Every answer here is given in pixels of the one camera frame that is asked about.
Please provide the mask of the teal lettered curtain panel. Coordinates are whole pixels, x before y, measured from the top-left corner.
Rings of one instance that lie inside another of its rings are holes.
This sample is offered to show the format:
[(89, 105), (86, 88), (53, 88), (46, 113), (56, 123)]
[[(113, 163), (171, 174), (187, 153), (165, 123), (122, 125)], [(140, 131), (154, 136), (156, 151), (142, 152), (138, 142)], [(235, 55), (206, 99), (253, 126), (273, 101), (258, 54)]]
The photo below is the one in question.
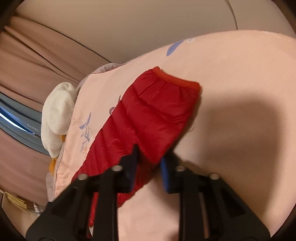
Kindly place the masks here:
[(41, 140), (42, 114), (1, 93), (1, 129), (11, 137), (45, 155)]

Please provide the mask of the pink deer print duvet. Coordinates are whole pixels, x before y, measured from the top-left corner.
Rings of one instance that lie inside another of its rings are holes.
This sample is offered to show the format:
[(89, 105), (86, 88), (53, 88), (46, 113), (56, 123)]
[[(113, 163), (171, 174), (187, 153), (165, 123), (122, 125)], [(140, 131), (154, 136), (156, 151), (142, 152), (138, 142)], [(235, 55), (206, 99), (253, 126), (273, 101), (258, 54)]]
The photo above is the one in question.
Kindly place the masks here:
[(175, 154), (197, 173), (219, 174), (274, 235), (295, 205), (295, 38), (278, 33), (197, 36), (88, 75), (56, 164), (54, 195), (70, 184), (127, 88), (154, 67), (202, 88)]

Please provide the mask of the pink curtain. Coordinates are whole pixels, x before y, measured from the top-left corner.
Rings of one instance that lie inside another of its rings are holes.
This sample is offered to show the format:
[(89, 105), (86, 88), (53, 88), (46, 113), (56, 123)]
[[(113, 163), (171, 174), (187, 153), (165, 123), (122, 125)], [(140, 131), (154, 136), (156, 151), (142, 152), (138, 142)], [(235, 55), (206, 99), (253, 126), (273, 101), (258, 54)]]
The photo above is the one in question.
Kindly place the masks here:
[[(107, 61), (70, 38), (21, 16), (1, 32), (1, 93), (41, 111), (61, 82), (77, 86)], [(1, 188), (31, 202), (48, 201), (51, 159), (1, 131)]]

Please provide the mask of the large red down jacket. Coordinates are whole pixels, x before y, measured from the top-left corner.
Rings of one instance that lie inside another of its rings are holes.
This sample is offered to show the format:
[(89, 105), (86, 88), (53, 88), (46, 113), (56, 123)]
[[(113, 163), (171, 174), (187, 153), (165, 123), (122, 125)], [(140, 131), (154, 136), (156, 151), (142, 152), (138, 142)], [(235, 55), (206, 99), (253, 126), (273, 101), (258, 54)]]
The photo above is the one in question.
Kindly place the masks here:
[(155, 67), (126, 90), (98, 132), (78, 174), (102, 174), (121, 157), (140, 150), (132, 193), (118, 194), (118, 206), (130, 202), (154, 177), (165, 153), (175, 146), (193, 115), (201, 86)]

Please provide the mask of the white plush goose toy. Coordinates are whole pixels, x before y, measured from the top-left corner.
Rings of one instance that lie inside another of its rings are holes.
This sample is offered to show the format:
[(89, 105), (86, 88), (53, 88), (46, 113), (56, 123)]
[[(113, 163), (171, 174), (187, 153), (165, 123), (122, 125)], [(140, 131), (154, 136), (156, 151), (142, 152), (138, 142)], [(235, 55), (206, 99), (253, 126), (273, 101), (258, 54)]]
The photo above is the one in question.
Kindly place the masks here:
[(62, 82), (52, 90), (43, 105), (41, 140), (52, 159), (49, 165), (52, 175), (68, 133), (76, 99), (76, 88), (69, 82)]

